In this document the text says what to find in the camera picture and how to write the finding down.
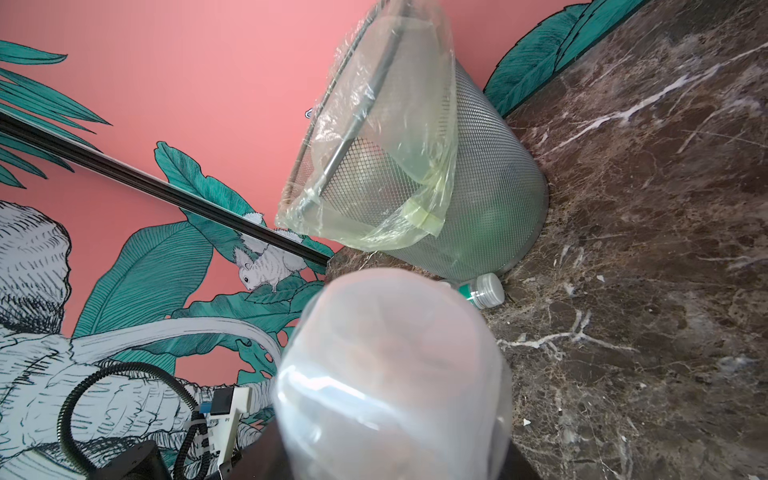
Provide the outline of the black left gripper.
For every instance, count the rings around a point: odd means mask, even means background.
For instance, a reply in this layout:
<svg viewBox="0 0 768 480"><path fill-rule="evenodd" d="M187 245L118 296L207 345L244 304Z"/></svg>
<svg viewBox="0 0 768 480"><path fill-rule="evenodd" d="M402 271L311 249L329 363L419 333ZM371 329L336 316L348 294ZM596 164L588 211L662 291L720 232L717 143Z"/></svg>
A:
<svg viewBox="0 0 768 480"><path fill-rule="evenodd" d="M237 449L241 421L255 406L252 387L225 387L214 391L213 398L198 407L202 415L188 423L190 427L205 425L207 433L196 433L190 449L208 457L197 475L202 479L227 478L240 458ZM153 441L139 443L89 474L91 479L182 479L186 467L178 473L168 469Z"/></svg>

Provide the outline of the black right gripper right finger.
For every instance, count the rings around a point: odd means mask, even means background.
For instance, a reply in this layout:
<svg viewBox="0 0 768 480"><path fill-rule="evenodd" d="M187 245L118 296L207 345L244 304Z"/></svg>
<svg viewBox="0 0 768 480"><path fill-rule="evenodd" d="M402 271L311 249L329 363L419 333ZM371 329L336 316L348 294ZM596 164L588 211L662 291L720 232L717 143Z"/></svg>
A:
<svg viewBox="0 0 768 480"><path fill-rule="evenodd" d="M510 441L500 470L500 480L541 480L541 476L518 447Z"/></svg>

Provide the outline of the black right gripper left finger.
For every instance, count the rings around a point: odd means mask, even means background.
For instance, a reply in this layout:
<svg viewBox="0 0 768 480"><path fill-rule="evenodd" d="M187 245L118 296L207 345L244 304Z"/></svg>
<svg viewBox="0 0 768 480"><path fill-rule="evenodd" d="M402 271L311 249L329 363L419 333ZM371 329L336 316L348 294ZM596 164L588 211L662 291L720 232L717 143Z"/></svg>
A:
<svg viewBox="0 0 768 480"><path fill-rule="evenodd" d="M244 450L227 479L288 480L288 455L276 419Z"/></svg>

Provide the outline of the red cap white bottle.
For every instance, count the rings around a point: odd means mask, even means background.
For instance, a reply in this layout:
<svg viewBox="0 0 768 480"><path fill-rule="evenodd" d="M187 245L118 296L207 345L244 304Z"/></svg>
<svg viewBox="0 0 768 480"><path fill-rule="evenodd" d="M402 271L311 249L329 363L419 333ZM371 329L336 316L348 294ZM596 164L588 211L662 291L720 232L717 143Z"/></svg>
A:
<svg viewBox="0 0 768 480"><path fill-rule="evenodd" d="M378 268L310 300L272 399L297 479L496 479L511 387L476 307L443 283Z"/></svg>

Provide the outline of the clear bottle green neck band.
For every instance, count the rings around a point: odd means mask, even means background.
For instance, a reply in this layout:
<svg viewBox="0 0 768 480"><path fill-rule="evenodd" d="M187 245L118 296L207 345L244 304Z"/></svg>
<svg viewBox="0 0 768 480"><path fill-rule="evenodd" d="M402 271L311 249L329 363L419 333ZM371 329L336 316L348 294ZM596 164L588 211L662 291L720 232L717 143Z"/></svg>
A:
<svg viewBox="0 0 768 480"><path fill-rule="evenodd" d="M505 302L506 294L501 280L494 273L482 274L466 282L442 280L479 310L492 309Z"/></svg>

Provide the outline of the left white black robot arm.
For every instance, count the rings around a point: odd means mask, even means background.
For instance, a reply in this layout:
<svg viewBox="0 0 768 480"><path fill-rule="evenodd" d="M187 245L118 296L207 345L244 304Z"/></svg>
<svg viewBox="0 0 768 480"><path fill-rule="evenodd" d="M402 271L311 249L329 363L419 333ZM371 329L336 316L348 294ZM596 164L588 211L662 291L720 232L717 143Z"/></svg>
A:
<svg viewBox="0 0 768 480"><path fill-rule="evenodd" d="M260 436L268 383L200 387L142 362L108 362L68 394L61 453L89 479L224 479Z"/></svg>

